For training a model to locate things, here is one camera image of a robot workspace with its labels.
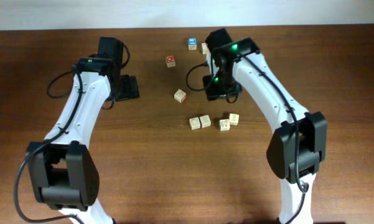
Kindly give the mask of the wooden block letter I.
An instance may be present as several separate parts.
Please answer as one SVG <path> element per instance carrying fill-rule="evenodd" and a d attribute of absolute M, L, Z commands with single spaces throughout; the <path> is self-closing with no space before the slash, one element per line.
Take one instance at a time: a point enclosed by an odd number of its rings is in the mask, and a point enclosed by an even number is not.
<path fill-rule="evenodd" d="M 239 123 L 239 115 L 235 113 L 230 113 L 229 122 L 230 122 L 230 125 L 237 126 Z"/>

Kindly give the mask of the green edged picture block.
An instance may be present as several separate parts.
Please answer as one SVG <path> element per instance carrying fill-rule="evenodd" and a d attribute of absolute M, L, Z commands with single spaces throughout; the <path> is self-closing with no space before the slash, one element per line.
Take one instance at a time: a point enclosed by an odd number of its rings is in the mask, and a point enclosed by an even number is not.
<path fill-rule="evenodd" d="M 219 129 L 220 129 L 220 131 L 228 131 L 230 129 L 230 120 L 229 119 L 220 119 L 219 120 Z"/>

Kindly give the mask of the wooden block with apple picture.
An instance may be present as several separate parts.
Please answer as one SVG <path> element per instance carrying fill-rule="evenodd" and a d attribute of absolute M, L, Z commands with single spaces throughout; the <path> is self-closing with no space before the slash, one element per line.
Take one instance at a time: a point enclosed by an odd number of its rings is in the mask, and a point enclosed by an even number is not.
<path fill-rule="evenodd" d="M 201 128 L 201 123 L 198 117 L 190 118 L 189 119 L 189 124 L 191 130 L 199 129 Z"/>

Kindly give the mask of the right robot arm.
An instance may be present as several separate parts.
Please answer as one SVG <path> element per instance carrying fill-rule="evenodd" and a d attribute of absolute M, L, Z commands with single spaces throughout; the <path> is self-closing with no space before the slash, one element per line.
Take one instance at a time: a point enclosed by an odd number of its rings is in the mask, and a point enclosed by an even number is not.
<path fill-rule="evenodd" d="M 246 90 L 267 119 L 273 136 L 266 151 L 268 164 L 281 184 L 280 223 L 312 223 L 311 195 L 326 155 L 327 121 L 310 113 L 283 87 L 251 38 L 232 40 L 226 29 L 205 39 L 203 77 L 208 100 L 234 103 Z"/>

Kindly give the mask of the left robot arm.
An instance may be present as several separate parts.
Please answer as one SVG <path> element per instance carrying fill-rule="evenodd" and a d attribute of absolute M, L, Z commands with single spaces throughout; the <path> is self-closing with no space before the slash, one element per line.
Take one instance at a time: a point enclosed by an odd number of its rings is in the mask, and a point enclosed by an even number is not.
<path fill-rule="evenodd" d="M 19 205 L 19 181 L 28 168 L 39 203 L 61 214 L 46 222 L 69 218 L 73 223 L 114 223 L 98 200 L 100 176 L 88 150 L 99 112 L 107 101 L 139 98 L 137 79 L 123 75 L 128 47 L 113 37 L 101 37 L 98 51 L 73 65 L 72 89 L 55 126 L 42 142 L 31 142 L 14 183 L 14 204 L 20 217 L 31 223 Z"/>

